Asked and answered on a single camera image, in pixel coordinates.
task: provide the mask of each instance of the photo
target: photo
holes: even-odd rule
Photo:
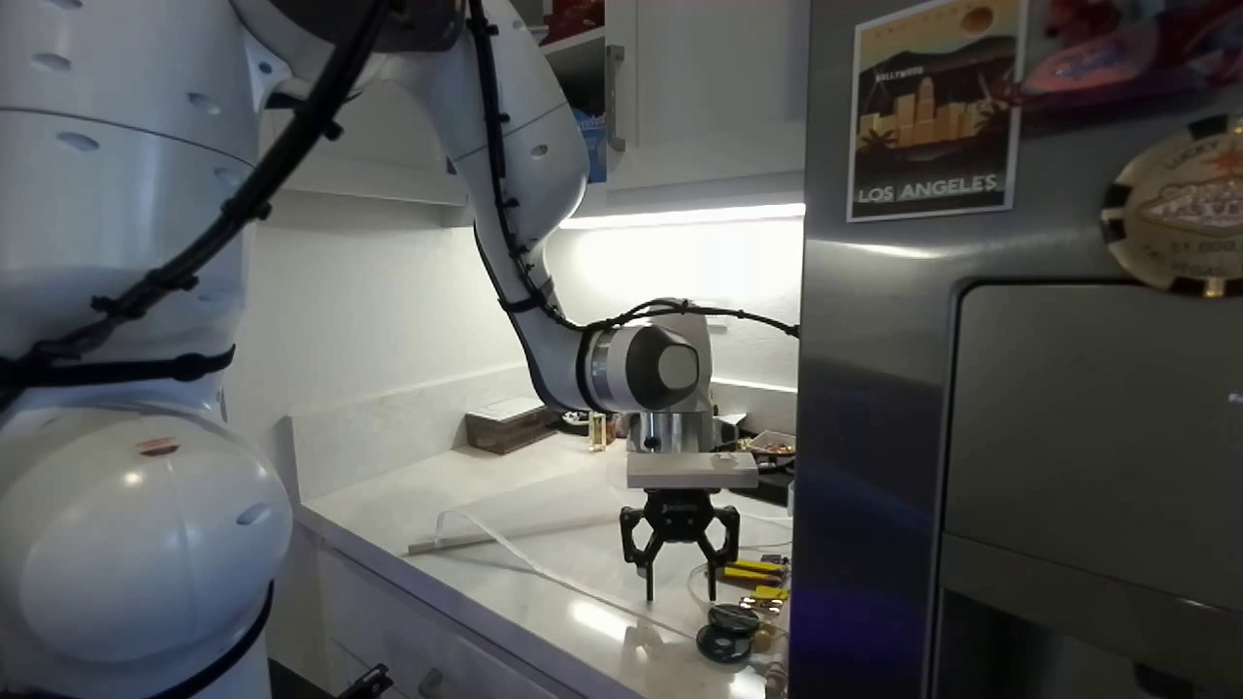
[[[853,31],[852,223],[1011,207],[1023,0],[952,0]]]

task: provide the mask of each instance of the yellow object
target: yellow object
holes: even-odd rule
[[[750,591],[750,597],[752,597],[756,607],[772,607],[772,603],[786,603],[788,595],[786,595],[779,588],[756,588],[756,591]]]
[[[733,558],[724,566],[724,580],[733,588],[779,588],[786,581],[786,564],[772,558]]]

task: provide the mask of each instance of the metal panel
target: metal panel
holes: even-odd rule
[[[971,278],[1121,278],[1095,234],[1103,185],[1145,144],[1225,110],[1027,136],[1005,215],[848,224],[852,44],[891,9],[909,3],[817,0],[807,25],[795,696],[934,696],[956,295]]]

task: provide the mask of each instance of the white wall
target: white wall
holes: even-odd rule
[[[289,485],[289,410],[504,365],[519,365],[519,351],[471,229],[445,229],[418,207],[289,195],[250,234],[250,309],[225,408]],[[295,537],[268,643],[326,682],[320,635],[316,554]]]
[[[685,223],[563,234],[567,314],[605,317],[654,295],[801,317],[803,223]],[[795,343],[752,324],[712,317],[716,379],[795,390]]]
[[[795,324],[801,223],[558,234],[549,247],[571,317],[616,314],[650,295],[746,308]],[[724,324],[728,379],[795,384],[795,343]],[[471,229],[436,211],[289,195],[250,234],[250,314],[225,379],[232,432],[295,485],[285,417],[519,365]],[[274,660],[330,682],[320,575],[295,537],[268,628]]]

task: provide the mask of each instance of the light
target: light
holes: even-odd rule
[[[852,254],[869,254],[869,258],[897,258],[897,261],[937,261],[937,247],[913,247],[913,245],[844,245]]]
[[[646,224],[703,224],[703,223],[788,223],[803,217],[803,201],[777,207],[720,207],[720,211],[665,211],[665,215],[614,215],[614,217],[571,217],[558,229],[646,229]]]
[[[739,670],[733,678],[729,678],[729,699],[764,699],[770,691],[764,691],[764,678],[763,677],[752,677],[752,670]]]
[[[609,635],[616,643],[624,641],[624,628],[628,628],[624,615],[616,615],[616,611],[609,611],[602,603],[590,603],[590,597],[575,597],[571,603],[571,616],[575,616],[575,626],[583,626],[583,628],[590,628],[598,635]]]

